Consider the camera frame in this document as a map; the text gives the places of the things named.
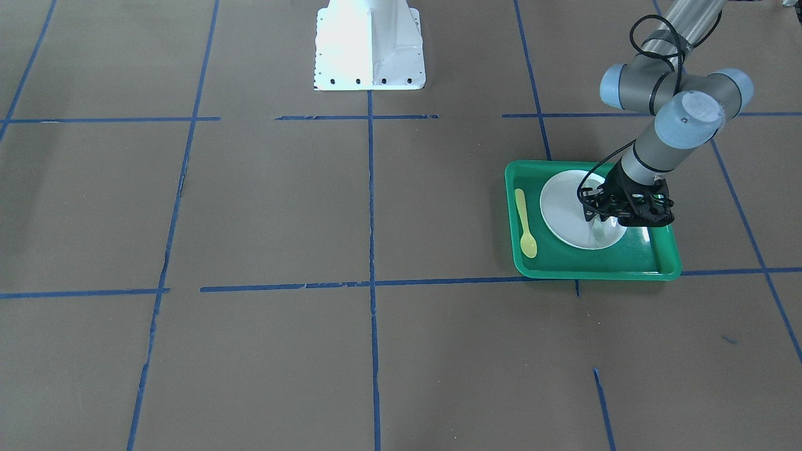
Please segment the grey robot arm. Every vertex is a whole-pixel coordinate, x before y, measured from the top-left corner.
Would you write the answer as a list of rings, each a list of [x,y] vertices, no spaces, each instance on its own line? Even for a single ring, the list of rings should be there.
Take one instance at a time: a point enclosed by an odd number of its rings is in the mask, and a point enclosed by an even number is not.
[[[618,158],[598,187],[583,178],[576,198],[587,222],[615,218],[625,227],[665,227],[674,220],[667,174],[738,117],[754,96],[745,72],[725,68],[709,75],[684,71],[693,51],[717,28],[724,1],[676,1],[660,26],[641,43],[629,37],[635,56],[607,69],[601,100],[613,108],[652,115],[653,122]]]

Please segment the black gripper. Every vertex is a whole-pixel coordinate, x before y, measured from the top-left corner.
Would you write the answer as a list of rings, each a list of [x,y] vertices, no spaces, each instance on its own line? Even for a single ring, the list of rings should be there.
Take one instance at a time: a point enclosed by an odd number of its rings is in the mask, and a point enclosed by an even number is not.
[[[620,162],[597,187],[590,186],[593,174],[587,172],[578,186],[578,200],[587,222],[615,218],[624,227],[665,227],[674,222],[674,202],[664,179],[640,184],[625,173]]]

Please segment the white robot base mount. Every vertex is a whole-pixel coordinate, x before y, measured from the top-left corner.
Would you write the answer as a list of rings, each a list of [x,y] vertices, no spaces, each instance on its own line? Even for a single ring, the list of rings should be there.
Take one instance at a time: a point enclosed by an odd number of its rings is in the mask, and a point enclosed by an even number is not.
[[[422,22],[407,1],[330,1],[317,11],[313,88],[421,90]]]

